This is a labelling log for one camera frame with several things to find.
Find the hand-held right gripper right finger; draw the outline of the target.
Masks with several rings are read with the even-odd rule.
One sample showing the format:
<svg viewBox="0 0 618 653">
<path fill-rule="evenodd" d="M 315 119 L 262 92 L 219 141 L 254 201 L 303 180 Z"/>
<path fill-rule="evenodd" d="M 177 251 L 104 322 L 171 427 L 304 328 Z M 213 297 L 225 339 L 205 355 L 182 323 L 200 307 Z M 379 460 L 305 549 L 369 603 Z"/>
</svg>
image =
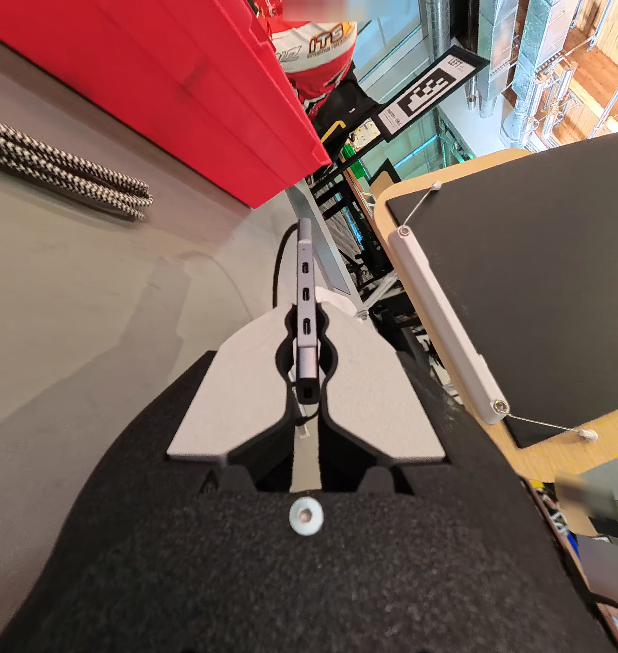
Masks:
<svg viewBox="0 0 618 653">
<path fill-rule="evenodd" d="M 383 463 L 442 462 L 443 445 L 392 345 L 339 307 L 318 308 L 325 424 Z"/>
</svg>

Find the red plastic bin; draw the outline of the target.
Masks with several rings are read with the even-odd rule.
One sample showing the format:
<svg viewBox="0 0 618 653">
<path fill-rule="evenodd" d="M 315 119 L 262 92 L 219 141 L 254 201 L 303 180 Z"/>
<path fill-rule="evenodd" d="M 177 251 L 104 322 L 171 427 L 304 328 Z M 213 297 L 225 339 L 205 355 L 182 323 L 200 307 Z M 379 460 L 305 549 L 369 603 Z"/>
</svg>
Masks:
<svg viewBox="0 0 618 653">
<path fill-rule="evenodd" d="M 251 208 L 330 161 L 246 1 L 0 1 L 0 41 Z"/>
</svg>

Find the grey desk flap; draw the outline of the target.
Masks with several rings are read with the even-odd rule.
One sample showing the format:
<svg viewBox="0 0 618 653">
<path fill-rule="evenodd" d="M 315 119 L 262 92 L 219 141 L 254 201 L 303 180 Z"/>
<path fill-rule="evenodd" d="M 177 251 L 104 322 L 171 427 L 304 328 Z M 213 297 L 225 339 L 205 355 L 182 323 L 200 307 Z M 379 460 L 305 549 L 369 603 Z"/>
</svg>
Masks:
<svg viewBox="0 0 618 653">
<path fill-rule="evenodd" d="M 306 182 L 290 186 L 286 189 L 286 194 L 297 218 L 311 220 L 314 258 L 320 269 L 323 286 L 348 298 L 355 306 L 360 306 L 359 293 L 346 269 L 344 258 Z"/>
</svg>

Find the tan rounded board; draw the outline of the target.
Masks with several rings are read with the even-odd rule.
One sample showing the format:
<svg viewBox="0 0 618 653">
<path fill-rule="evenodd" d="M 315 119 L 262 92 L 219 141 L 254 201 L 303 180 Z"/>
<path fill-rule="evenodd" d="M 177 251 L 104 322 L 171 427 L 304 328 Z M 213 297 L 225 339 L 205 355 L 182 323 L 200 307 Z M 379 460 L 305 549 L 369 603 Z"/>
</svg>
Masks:
<svg viewBox="0 0 618 653">
<path fill-rule="evenodd" d="M 378 170 L 370 178 L 370 191 L 377 195 L 386 188 L 402 181 L 392 162 L 385 159 Z"/>
</svg>

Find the black jacket yellow stripe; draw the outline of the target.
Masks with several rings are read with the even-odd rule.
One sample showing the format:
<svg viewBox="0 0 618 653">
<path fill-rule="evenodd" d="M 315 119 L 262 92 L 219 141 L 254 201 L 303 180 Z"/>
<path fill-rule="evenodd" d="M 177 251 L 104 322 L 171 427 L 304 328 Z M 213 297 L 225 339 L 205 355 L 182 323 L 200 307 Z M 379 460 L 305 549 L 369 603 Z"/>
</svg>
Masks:
<svg viewBox="0 0 618 653">
<path fill-rule="evenodd" d="M 330 93 L 312 120 L 312 125 L 319 137 L 324 137 L 334 123 L 342 121 L 345 125 L 337 127 L 323 142 L 331 161 L 338 159 L 339 152 L 349 134 L 367 119 L 376 115 L 379 110 L 381 110 L 381 104 L 366 94 L 360 87 L 353 70 L 350 70 Z"/>
</svg>

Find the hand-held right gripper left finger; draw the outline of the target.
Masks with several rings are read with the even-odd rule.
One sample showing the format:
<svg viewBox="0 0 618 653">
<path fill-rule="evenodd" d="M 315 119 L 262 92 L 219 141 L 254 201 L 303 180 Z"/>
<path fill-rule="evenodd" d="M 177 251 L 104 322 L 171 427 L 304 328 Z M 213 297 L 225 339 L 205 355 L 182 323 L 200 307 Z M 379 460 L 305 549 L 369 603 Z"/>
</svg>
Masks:
<svg viewBox="0 0 618 653">
<path fill-rule="evenodd" d="M 168 446 L 169 458 L 227 464 L 293 414 L 288 372 L 276 363 L 292 309 L 272 309 L 220 346 Z"/>
</svg>

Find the white wall sign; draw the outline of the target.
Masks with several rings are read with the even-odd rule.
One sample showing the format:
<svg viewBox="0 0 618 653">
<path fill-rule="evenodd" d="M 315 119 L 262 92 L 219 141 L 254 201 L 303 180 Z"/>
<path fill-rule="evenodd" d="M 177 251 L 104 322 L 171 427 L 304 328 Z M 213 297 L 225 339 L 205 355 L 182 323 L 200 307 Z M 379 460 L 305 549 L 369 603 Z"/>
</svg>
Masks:
<svg viewBox="0 0 618 653">
<path fill-rule="evenodd" d="M 485 57 L 452 45 L 372 117 L 387 143 L 490 65 Z"/>
</svg>

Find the silver air duct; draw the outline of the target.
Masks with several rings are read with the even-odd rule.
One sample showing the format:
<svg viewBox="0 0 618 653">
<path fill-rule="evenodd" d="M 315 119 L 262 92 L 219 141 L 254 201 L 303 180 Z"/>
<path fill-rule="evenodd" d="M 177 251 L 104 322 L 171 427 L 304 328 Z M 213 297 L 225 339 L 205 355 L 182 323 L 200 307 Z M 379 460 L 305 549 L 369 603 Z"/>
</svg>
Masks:
<svg viewBox="0 0 618 653">
<path fill-rule="evenodd" d="M 438 106 L 439 116 L 473 157 L 528 148 L 554 85 L 578 1 L 480 1 L 477 53 L 491 63 Z"/>
</svg>

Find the braided cable silver plug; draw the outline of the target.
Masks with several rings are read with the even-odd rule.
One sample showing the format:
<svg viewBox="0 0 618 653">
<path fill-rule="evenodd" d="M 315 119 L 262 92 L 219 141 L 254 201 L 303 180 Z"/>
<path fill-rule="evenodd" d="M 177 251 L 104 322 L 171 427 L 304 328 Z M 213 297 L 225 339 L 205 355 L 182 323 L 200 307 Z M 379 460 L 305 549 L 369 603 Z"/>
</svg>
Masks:
<svg viewBox="0 0 618 653">
<path fill-rule="evenodd" d="M 0 122 L 0 170 L 96 210 L 138 222 L 153 204 L 148 184 L 60 150 Z"/>
</svg>

